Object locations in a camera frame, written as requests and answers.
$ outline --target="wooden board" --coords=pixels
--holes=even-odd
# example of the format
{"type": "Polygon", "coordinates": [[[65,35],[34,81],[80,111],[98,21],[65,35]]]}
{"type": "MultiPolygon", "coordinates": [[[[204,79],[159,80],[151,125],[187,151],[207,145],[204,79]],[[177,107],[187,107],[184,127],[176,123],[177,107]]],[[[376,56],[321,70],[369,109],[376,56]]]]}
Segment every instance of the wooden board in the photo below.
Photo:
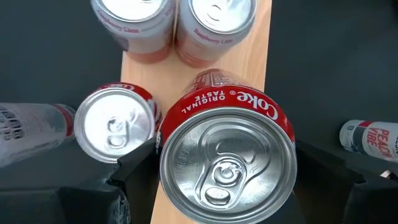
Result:
{"type": "MultiPolygon", "coordinates": [[[[249,36],[210,68],[222,68],[239,75],[253,87],[263,90],[266,77],[271,0],[258,0],[256,21],[249,36]]],[[[134,83],[151,92],[165,113],[179,98],[189,81],[204,69],[184,65],[173,52],[154,65],[143,65],[123,53],[123,82],[134,83]]],[[[159,185],[152,224],[191,224],[165,196],[159,185]]]]}

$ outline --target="can top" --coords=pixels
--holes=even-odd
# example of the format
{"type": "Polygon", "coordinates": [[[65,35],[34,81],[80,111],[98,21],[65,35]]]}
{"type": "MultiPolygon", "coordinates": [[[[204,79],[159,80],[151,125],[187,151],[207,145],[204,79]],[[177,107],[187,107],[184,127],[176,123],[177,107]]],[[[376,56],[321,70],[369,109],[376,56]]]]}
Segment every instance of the can top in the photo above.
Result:
{"type": "Polygon", "coordinates": [[[158,15],[167,0],[98,0],[111,16],[125,22],[142,22],[158,15]]]}
{"type": "Polygon", "coordinates": [[[91,157],[116,163],[154,135],[149,105],[137,93],[106,88],[90,95],[75,116],[76,140],[91,157]]]}
{"type": "Polygon", "coordinates": [[[190,7],[196,19],[207,29],[231,34],[251,23],[256,3],[256,0],[190,0],[190,7]]]}
{"type": "Polygon", "coordinates": [[[258,223],[288,199],[296,178],[295,147],[271,119],[242,108],[189,118],[164,145],[164,192],[200,223],[258,223]]]}

